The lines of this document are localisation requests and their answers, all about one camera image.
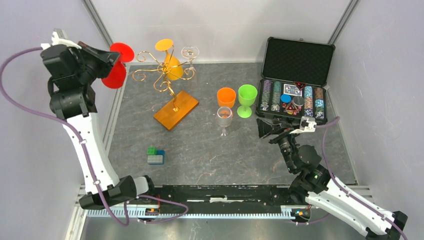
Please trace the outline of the red plastic wine glass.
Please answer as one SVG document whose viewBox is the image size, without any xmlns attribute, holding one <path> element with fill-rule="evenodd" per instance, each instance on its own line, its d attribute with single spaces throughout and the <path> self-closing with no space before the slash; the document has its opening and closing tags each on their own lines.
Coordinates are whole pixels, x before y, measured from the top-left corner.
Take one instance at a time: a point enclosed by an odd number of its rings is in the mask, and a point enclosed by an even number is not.
<svg viewBox="0 0 424 240">
<path fill-rule="evenodd" d="M 135 57 L 135 53 L 129 45 L 122 42 L 113 43 L 109 49 L 111 52 L 120 53 L 120 57 L 111 69 L 109 75 L 106 78 L 102 78 L 101 81 L 110 89 L 119 89 L 124 85 L 127 77 L 127 71 L 124 64 L 131 62 Z"/>
</svg>

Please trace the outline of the green plastic wine glass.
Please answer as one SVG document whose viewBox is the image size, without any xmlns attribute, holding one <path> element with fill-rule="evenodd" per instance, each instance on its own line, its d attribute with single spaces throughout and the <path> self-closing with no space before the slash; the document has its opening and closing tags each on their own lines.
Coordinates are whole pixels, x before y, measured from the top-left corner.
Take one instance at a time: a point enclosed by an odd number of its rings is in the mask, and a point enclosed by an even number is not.
<svg viewBox="0 0 424 240">
<path fill-rule="evenodd" d="M 238 89 L 238 101 L 240 106 L 237 108 L 237 114 L 241 118 L 249 118 L 252 115 L 251 106 L 255 103 L 258 90 L 251 84 L 244 84 Z"/>
</svg>

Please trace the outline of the orange plastic wine glass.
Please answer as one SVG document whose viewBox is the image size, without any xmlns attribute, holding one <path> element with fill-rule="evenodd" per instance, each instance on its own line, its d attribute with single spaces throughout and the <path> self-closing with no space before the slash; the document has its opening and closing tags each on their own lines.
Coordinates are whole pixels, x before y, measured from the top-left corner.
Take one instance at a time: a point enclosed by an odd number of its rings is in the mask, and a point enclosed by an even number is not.
<svg viewBox="0 0 424 240">
<path fill-rule="evenodd" d="M 216 93 L 217 103 L 220 107 L 232 108 L 235 104 L 237 94 L 230 87 L 223 87 Z"/>
</svg>

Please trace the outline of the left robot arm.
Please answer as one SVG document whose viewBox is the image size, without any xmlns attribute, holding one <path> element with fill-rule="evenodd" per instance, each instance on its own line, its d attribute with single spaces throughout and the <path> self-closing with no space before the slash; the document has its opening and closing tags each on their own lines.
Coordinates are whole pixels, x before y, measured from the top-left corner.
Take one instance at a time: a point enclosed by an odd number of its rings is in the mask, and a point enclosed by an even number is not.
<svg viewBox="0 0 424 240">
<path fill-rule="evenodd" d="M 153 203 L 157 190 L 148 176 L 119 177 L 113 169 L 100 134 L 98 110 L 92 83 L 101 79 L 111 89 L 120 88 L 127 77 L 125 63 L 134 51 L 121 42 L 108 51 L 83 42 L 61 40 L 44 43 L 40 54 L 50 73 L 49 107 L 67 131 L 84 175 L 85 195 L 79 199 L 85 210 L 102 210 L 135 199 Z"/>
</svg>

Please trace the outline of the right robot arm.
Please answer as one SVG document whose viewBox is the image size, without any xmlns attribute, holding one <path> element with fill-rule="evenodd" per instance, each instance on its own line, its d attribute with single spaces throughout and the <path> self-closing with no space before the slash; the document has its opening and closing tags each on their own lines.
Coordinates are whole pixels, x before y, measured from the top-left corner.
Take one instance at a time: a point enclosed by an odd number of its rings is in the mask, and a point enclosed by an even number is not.
<svg viewBox="0 0 424 240">
<path fill-rule="evenodd" d="M 303 116 L 299 127 L 288 124 L 271 124 L 257 119 L 258 136 L 271 135 L 270 144 L 277 144 L 289 173 L 296 177 L 289 187 L 289 199 L 295 204 L 308 204 L 351 226 L 367 240 L 407 239 L 404 228 L 408 216 L 401 211 L 391 212 L 370 202 L 336 177 L 325 152 L 325 139 L 321 142 L 322 155 L 312 145 L 299 145 L 296 137 L 314 133 L 338 123 L 340 117 L 318 125 L 313 117 Z"/>
</svg>

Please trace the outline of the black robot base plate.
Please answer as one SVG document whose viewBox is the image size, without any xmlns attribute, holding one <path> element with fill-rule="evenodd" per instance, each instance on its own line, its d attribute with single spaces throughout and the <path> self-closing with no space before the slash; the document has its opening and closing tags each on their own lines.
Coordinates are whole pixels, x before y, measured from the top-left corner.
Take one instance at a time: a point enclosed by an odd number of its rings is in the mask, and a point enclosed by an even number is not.
<svg viewBox="0 0 424 240">
<path fill-rule="evenodd" d="M 311 211 L 304 197 L 291 192 L 287 185 L 162 185 L 150 192 L 155 199 L 130 200 L 133 205 L 158 206 L 160 214 L 235 216 L 280 214 L 281 208 Z"/>
</svg>

